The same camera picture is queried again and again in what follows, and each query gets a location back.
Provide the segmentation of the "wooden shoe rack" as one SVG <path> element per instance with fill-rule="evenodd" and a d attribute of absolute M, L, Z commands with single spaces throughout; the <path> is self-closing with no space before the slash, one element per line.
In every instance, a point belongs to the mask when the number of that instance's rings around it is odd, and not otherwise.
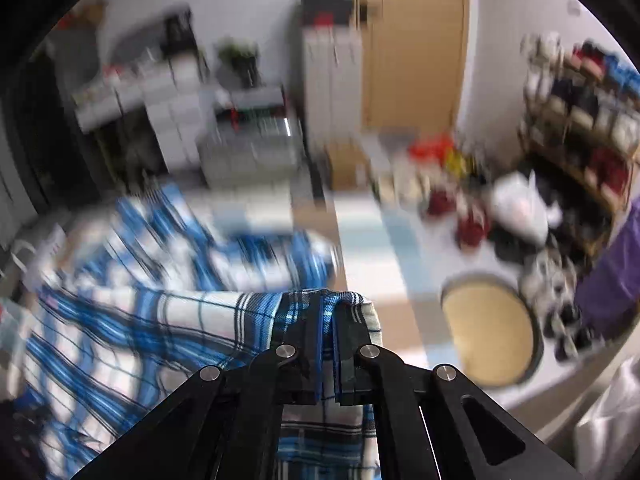
<path fill-rule="evenodd" d="M 526 35 L 520 169 L 559 209 L 552 237 L 593 263 L 629 207 L 639 174 L 639 74 L 592 40 L 564 49 L 556 32 Z"/>

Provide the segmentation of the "black red shoe box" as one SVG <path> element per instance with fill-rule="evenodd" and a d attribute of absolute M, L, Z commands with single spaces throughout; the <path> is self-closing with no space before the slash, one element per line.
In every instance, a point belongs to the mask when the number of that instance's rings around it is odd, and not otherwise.
<path fill-rule="evenodd" d="M 355 0 L 300 0 L 305 27 L 348 26 L 352 22 Z"/>

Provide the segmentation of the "white drawer desk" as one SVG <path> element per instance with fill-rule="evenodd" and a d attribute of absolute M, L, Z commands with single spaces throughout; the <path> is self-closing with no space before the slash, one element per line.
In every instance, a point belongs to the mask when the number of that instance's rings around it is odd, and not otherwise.
<path fill-rule="evenodd" d="M 88 133 L 142 110 L 155 133 L 165 166 L 174 172 L 200 164 L 198 142 L 212 121 L 206 65 L 197 54 L 179 54 L 137 72 L 113 70 L 73 95 L 80 130 Z"/>

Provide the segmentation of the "checkered bed blanket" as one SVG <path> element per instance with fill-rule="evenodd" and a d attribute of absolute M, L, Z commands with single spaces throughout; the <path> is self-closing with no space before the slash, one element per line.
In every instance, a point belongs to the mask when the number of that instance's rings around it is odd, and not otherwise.
<path fill-rule="evenodd" d="M 426 226 L 412 209 L 380 205 L 367 188 L 332 192 L 313 162 L 286 181 L 209 198 L 224 233 L 299 228 L 329 238 L 338 253 L 334 288 L 373 301 L 387 348 L 420 367 L 461 363 L 440 300 L 462 270 L 451 221 Z"/>

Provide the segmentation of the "black box on suitcase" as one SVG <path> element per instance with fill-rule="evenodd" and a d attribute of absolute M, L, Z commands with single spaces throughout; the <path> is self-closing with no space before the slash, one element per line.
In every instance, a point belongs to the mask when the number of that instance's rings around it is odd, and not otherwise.
<path fill-rule="evenodd" d="M 218 124 L 228 122 L 239 130 L 243 122 L 254 122 L 262 116 L 284 114 L 286 107 L 283 87 L 278 84 L 215 92 L 214 113 Z"/>

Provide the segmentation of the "wooden door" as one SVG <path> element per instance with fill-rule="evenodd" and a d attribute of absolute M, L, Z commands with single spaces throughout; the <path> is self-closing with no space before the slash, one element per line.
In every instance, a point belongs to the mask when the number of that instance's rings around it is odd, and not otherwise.
<path fill-rule="evenodd" d="M 373 131 L 432 136 L 454 126 L 469 0 L 359 0 L 362 117 Z"/>

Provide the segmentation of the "dark flower bouquet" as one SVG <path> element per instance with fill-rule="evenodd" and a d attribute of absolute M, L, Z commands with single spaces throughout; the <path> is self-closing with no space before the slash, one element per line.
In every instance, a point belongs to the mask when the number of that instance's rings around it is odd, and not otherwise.
<path fill-rule="evenodd" d="M 257 88 L 262 83 L 258 70 L 259 49 L 257 44 L 224 38 L 216 45 L 222 65 L 232 70 L 244 89 Z"/>

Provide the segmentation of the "white shopping bag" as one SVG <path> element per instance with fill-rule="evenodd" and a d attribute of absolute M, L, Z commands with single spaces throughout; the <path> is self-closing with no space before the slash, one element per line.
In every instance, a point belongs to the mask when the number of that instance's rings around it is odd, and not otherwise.
<path fill-rule="evenodd" d="M 58 253 L 64 247 L 66 234 L 55 224 L 51 232 L 37 245 L 17 240 L 11 250 L 11 259 L 21 271 L 21 282 L 29 292 L 36 292 L 47 281 L 56 267 Z"/>

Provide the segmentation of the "round wooden stool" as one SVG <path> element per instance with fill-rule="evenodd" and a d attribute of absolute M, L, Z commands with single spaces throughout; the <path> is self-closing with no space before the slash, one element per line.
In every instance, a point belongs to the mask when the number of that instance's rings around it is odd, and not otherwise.
<path fill-rule="evenodd" d="M 544 353 L 539 322 L 506 280 L 456 276 L 442 289 L 440 304 L 462 372 L 477 385 L 511 387 L 535 373 Z"/>

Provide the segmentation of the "grey chair back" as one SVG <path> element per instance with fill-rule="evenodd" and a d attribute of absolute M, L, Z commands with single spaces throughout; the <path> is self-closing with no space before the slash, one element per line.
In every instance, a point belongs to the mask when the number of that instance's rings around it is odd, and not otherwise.
<path fill-rule="evenodd" d="M 129 27 L 108 50 L 105 65 L 141 74 L 183 55 L 198 55 L 191 7 L 177 3 Z"/>

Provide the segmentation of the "red plastic bag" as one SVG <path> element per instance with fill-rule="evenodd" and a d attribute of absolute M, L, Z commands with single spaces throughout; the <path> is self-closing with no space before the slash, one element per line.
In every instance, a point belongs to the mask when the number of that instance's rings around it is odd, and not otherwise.
<path fill-rule="evenodd" d="M 437 162 L 442 165 L 453 150 L 454 140 L 444 134 L 413 142 L 408 147 L 408 155 L 416 162 Z"/>

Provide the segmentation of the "blue white plaid shirt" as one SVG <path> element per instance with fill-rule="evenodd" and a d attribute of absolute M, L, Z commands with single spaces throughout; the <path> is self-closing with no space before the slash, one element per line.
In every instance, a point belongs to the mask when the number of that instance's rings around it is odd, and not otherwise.
<path fill-rule="evenodd" d="M 284 411 L 277 475 L 373 478 L 372 411 L 335 400 L 332 318 L 349 314 L 375 344 L 381 324 L 371 301 L 332 292 L 337 268 L 329 240 L 268 208 L 192 204 L 172 183 L 119 200 L 68 269 L 42 274 L 21 374 L 50 414 L 46 477 L 73 477 L 202 367 L 247 365 L 318 308 L 320 399 Z"/>

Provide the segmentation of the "white plastic bag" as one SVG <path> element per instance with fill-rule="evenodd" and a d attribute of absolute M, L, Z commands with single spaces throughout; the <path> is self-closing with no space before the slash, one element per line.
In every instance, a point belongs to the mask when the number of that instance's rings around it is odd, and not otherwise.
<path fill-rule="evenodd" d="M 533 171 L 527 177 L 514 171 L 495 180 L 488 194 L 488 210 L 503 229 L 537 247 L 547 243 L 550 230 L 563 219 L 560 205 L 547 205 L 540 195 Z"/>

